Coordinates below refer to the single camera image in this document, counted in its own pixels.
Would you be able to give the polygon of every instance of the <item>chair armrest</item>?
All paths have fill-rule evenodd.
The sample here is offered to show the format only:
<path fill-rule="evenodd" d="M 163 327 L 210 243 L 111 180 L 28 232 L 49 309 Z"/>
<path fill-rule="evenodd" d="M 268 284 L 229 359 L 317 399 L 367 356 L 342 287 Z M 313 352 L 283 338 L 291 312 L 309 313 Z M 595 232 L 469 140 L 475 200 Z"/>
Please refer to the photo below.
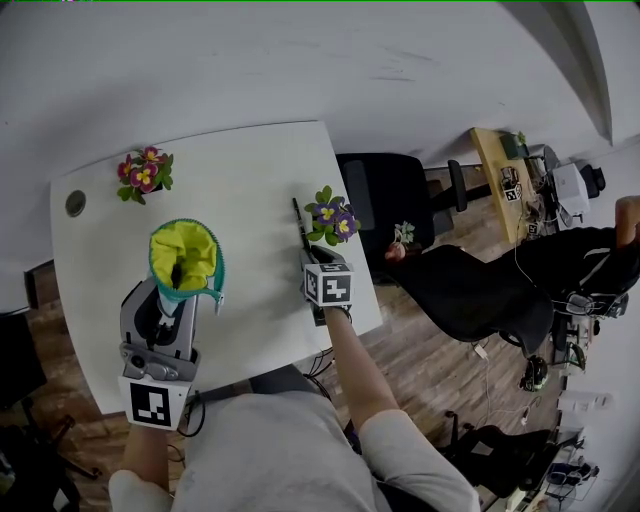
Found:
<path fill-rule="evenodd" d="M 467 188 L 464 184 L 462 169 L 455 160 L 447 162 L 449 166 L 449 177 L 451 178 L 451 188 L 455 197 L 456 211 L 463 212 L 467 209 Z"/>

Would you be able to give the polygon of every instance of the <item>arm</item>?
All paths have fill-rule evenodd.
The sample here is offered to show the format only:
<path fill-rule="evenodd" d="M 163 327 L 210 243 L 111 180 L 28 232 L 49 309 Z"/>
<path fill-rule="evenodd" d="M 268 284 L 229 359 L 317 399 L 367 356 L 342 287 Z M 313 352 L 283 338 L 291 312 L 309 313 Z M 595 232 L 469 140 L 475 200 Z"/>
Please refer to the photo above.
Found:
<path fill-rule="evenodd" d="M 640 196 L 627 196 L 616 201 L 616 247 L 634 240 L 640 242 Z"/>
<path fill-rule="evenodd" d="M 356 430 L 381 411 L 399 409 L 391 388 L 371 359 L 347 316 L 325 308 L 325 318 L 336 358 L 340 385 Z"/>
<path fill-rule="evenodd" d="M 124 449 L 122 469 L 128 469 L 145 482 L 169 490 L 167 435 L 159 428 L 131 425 Z"/>
<path fill-rule="evenodd" d="M 477 493 L 399 409 L 346 315 L 324 311 L 338 379 L 371 470 L 440 512 L 479 512 Z"/>

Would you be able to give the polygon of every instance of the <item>electronic equipment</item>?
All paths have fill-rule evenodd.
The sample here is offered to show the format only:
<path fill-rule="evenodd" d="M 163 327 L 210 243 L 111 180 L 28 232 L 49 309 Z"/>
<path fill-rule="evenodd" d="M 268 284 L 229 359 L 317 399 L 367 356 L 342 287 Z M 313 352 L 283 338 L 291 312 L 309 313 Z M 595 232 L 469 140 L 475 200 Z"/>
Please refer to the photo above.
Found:
<path fill-rule="evenodd" d="M 563 165 L 552 171 L 556 197 L 560 205 L 572 217 L 580 217 L 590 211 L 587 185 L 575 164 Z"/>
<path fill-rule="evenodd" d="M 508 202 L 519 201 L 522 198 L 522 185 L 518 177 L 518 171 L 514 167 L 503 167 L 500 170 L 502 174 L 502 191 Z"/>
<path fill-rule="evenodd" d="M 118 377 L 131 423 L 176 430 L 200 362 L 193 348 L 198 296 L 182 301 L 171 315 L 162 308 L 149 277 L 127 295 L 120 308 Z"/>

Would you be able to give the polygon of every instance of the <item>black chair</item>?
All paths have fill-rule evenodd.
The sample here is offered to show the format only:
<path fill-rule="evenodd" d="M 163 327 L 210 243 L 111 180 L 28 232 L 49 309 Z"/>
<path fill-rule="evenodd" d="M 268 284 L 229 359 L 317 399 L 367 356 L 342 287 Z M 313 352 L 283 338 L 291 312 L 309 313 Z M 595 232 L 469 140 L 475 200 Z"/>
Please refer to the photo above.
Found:
<path fill-rule="evenodd" d="M 0 470 L 5 464 L 15 478 L 11 487 L 0 495 L 0 510 L 53 511 L 53 503 L 59 492 L 67 499 L 63 510 L 79 510 L 80 494 L 66 471 L 70 470 L 91 480 L 101 472 L 97 468 L 87 471 L 58 454 L 56 448 L 74 420 L 67 416 L 57 435 L 40 429 L 31 414 L 31 399 L 22 401 L 28 426 L 15 425 L 0 428 Z"/>
<path fill-rule="evenodd" d="M 577 438 L 555 444 L 549 442 L 550 430 L 507 435 L 494 425 L 479 429 L 466 424 L 467 432 L 458 439 L 458 415 L 453 418 L 451 445 L 441 453 L 464 475 L 471 485 L 482 485 L 499 498 L 516 489 L 537 489 L 558 452 L 575 446 Z"/>
<path fill-rule="evenodd" d="M 434 214 L 455 206 L 467 208 L 460 165 L 449 161 L 451 188 L 431 197 L 420 160 L 391 153 L 337 155 L 349 199 L 362 224 L 360 239 L 369 268 L 384 266 L 384 253 L 393 242 L 394 227 L 404 221 L 415 226 L 414 241 L 424 249 L 434 241 Z"/>
<path fill-rule="evenodd" d="M 553 321 L 553 304 L 520 272 L 501 271 L 452 247 L 389 263 L 384 253 L 394 227 L 415 226 L 414 242 L 434 242 L 434 215 L 484 197 L 488 186 L 467 191 L 458 162 L 449 160 L 451 188 L 435 196 L 416 158 L 387 153 L 337 156 L 349 199 L 362 224 L 360 239 L 376 284 L 404 288 L 433 322 L 452 338 L 479 341 L 500 333 L 526 356 L 545 340 Z"/>
<path fill-rule="evenodd" d="M 452 338 L 499 333 L 533 354 L 553 322 L 553 304 L 522 274 L 500 272 L 452 245 L 388 265 L 387 274 Z"/>

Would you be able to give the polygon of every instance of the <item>wooden desk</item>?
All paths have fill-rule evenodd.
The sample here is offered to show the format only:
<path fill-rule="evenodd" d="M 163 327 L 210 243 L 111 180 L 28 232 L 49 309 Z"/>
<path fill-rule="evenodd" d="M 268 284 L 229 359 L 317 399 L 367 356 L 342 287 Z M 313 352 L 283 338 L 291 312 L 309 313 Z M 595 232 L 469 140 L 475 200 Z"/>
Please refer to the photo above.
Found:
<path fill-rule="evenodd" d="M 522 204 L 532 201 L 534 194 L 531 180 L 529 179 L 529 171 L 527 171 L 524 160 L 507 160 L 507 155 L 500 143 L 500 135 L 502 133 L 485 130 L 484 128 L 471 129 L 471 139 L 480 155 L 480 161 L 491 188 L 491 196 L 498 212 L 502 232 L 509 243 L 515 244 L 516 241 L 527 235 L 527 225 L 524 218 L 520 221 Z M 522 203 L 520 201 L 509 203 L 505 199 L 501 185 L 501 169 L 503 167 L 513 167 L 518 171 L 520 183 L 522 184 Z"/>

